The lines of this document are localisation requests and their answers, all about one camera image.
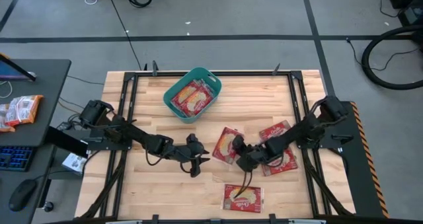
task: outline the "black desk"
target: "black desk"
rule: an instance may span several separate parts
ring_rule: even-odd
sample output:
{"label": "black desk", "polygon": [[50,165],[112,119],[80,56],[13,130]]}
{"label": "black desk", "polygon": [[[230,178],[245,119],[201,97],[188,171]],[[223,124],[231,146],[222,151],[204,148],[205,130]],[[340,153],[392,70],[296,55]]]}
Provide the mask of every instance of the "black desk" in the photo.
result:
{"label": "black desk", "polygon": [[0,104],[8,103],[14,97],[23,95],[42,94],[44,98],[38,107],[35,123],[18,125],[14,133],[0,133],[1,145],[39,146],[28,172],[0,171],[0,217],[2,220],[0,222],[31,223],[47,178],[37,179],[36,190],[22,211],[12,212],[8,207],[9,198],[23,180],[36,178],[50,171],[56,147],[52,144],[44,144],[44,138],[71,62],[68,59],[14,59],[13,61],[23,69],[35,72],[37,80],[12,82],[13,94],[9,98],[0,98]]}
{"label": "black desk", "polygon": [[[13,93],[9,98],[0,98],[0,104],[10,103],[13,98],[24,95],[41,94],[36,122],[17,126],[16,132],[0,133],[2,145],[38,146],[44,142],[44,137],[58,103],[61,89],[65,83],[67,72],[71,66],[68,59],[14,59],[23,69],[37,74],[35,82],[12,82]],[[8,90],[3,85],[0,91]]]}

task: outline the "snack bag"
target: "snack bag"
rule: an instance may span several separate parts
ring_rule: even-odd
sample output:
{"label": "snack bag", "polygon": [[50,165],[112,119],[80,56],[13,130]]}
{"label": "snack bag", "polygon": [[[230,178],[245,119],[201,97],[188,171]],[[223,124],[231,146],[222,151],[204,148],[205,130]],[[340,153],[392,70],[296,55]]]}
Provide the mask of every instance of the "snack bag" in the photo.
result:
{"label": "snack bag", "polygon": [[213,100],[209,90],[200,86],[182,104],[180,110],[187,116],[193,117],[203,110]]}
{"label": "snack bag", "polygon": [[[282,135],[289,129],[291,129],[291,126],[289,125],[288,121],[284,120],[278,124],[266,128],[265,130],[260,131],[258,134],[260,136],[260,141],[263,142],[271,137]],[[279,172],[292,170],[295,168],[298,168],[297,161],[295,161],[295,156],[293,155],[292,150],[289,147],[284,151],[283,157],[272,161],[268,165],[262,165],[263,174],[265,176],[277,174]]]}
{"label": "snack bag", "polygon": [[235,198],[240,189],[241,186],[225,184],[223,209],[260,213],[263,207],[263,189],[248,187]]}
{"label": "snack bag", "polygon": [[266,128],[258,133],[260,136],[260,142],[267,141],[269,138],[282,135],[286,131],[291,129],[287,120],[284,120],[278,124],[275,124],[269,128]]}
{"label": "snack bag", "polygon": [[171,103],[175,108],[180,110],[182,102],[186,100],[193,92],[200,88],[200,82],[193,80],[189,82],[175,97],[172,98]]}
{"label": "snack bag", "polygon": [[219,141],[217,141],[214,147],[213,157],[232,165],[235,155],[237,155],[235,150],[232,149],[232,141],[235,139],[236,135],[243,136],[243,134],[238,131],[225,127],[220,135]]}
{"label": "snack bag", "polygon": [[6,113],[9,109],[8,104],[0,104],[0,132],[15,131],[14,128],[7,126],[6,122]]}
{"label": "snack bag", "polygon": [[262,165],[263,174],[270,176],[272,174],[278,174],[283,171],[292,170],[298,168],[295,156],[292,153],[290,147],[284,151],[284,156],[270,162],[268,165]]}
{"label": "snack bag", "polygon": [[13,127],[18,124],[34,123],[42,97],[42,95],[31,95],[14,98],[6,113],[5,124]]}

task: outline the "wooden table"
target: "wooden table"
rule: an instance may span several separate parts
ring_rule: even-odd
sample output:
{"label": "wooden table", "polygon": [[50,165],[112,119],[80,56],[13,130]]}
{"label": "wooden table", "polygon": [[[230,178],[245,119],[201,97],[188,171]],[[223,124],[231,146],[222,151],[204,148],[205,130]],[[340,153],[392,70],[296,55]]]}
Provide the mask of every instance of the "wooden table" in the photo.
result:
{"label": "wooden table", "polygon": [[[305,90],[311,106],[325,96],[318,70],[304,70]],[[109,72],[102,100],[118,107],[124,72]],[[138,82],[134,123],[148,133],[159,133],[184,143],[189,133],[195,133],[208,151],[213,148],[225,126],[245,134],[246,143],[257,143],[258,132],[287,120],[294,125],[295,118],[289,93],[288,80],[277,77],[220,77],[223,88],[217,102],[193,124],[183,124],[163,103],[164,92],[178,81],[178,77],[143,77]],[[126,102],[124,114],[128,113]],[[258,219],[275,213],[278,218],[312,217],[301,151],[291,144],[298,169],[264,176],[261,168],[253,172],[251,186],[264,189],[262,213],[228,211],[221,209],[225,184],[241,185],[243,171],[234,163],[228,165],[212,159],[201,165],[202,173],[190,178],[178,163],[161,161],[151,167],[146,163],[144,150],[138,143],[128,153],[119,219]],[[341,157],[327,150],[320,151],[327,186],[354,212],[354,205]],[[86,167],[75,216],[87,211],[104,186],[109,151],[102,151]],[[323,212],[320,191],[316,188],[320,213]],[[107,214],[111,214],[114,192],[109,197]]]}

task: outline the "teal basket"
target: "teal basket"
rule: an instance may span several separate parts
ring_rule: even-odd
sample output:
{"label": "teal basket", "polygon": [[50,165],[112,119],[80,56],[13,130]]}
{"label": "teal basket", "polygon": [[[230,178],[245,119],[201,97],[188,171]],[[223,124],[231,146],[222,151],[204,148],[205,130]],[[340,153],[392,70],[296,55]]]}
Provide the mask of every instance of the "teal basket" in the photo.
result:
{"label": "teal basket", "polygon": [[[187,118],[178,108],[175,108],[171,103],[172,98],[174,98],[179,91],[181,91],[189,82],[195,79],[203,79],[206,84],[208,84],[214,92],[213,100],[207,104],[207,106],[196,116]],[[184,123],[191,124],[195,122],[202,114],[205,112],[219,96],[220,90],[222,89],[222,82],[210,71],[204,69],[203,67],[197,67],[188,72],[184,77],[182,77],[176,84],[174,84],[168,91],[165,92],[163,96],[163,102],[172,110],[172,112]]]}

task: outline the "caution tape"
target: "caution tape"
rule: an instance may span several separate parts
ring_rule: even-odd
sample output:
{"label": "caution tape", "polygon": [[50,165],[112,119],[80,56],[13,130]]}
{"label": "caution tape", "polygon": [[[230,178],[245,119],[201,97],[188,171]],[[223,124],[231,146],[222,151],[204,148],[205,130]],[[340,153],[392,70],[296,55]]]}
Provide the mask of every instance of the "caution tape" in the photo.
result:
{"label": "caution tape", "polygon": [[358,129],[360,131],[360,136],[362,137],[363,148],[365,151],[365,155],[367,157],[367,163],[369,164],[370,173],[372,175],[373,182],[375,183],[376,194],[377,194],[377,197],[379,198],[379,203],[381,204],[381,207],[382,207],[382,213],[386,218],[389,218],[388,210],[386,208],[385,198],[383,198],[381,186],[380,186],[379,180],[377,179],[375,165],[373,163],[373,158],[370,155],[369,144],[367,143],[367,140],[365,139],[363,124],[358,114],[357,105],[355,102],[351,102],[351,105],[352,105],[352,110],[354,111],[354,116],[356,117],[356,122],[357,122]]}

